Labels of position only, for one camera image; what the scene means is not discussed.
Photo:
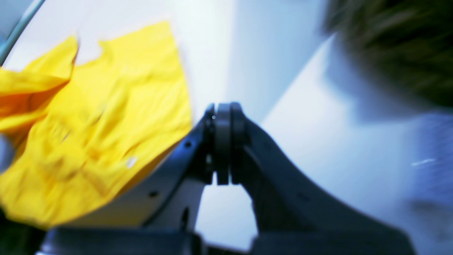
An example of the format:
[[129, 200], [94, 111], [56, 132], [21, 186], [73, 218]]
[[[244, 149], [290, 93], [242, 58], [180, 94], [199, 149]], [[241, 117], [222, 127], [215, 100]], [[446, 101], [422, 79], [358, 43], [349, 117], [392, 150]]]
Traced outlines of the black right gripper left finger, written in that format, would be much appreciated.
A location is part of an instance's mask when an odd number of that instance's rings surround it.
[[210, 105], [153, 172], [100, 209], [45, 236], [39, 255], [202, 255], [194, 233], [206, 185], [230, 182], [231, 105]]

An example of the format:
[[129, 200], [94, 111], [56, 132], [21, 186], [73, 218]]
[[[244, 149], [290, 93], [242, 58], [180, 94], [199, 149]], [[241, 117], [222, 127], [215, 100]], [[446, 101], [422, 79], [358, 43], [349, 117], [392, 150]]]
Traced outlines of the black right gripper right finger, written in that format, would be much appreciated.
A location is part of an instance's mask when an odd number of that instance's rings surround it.
[[230, 173], [252, 200], [253, 255], [414, 255], [409, 238], [346, 205], [302, 173], [273, 139], [229, 105]]

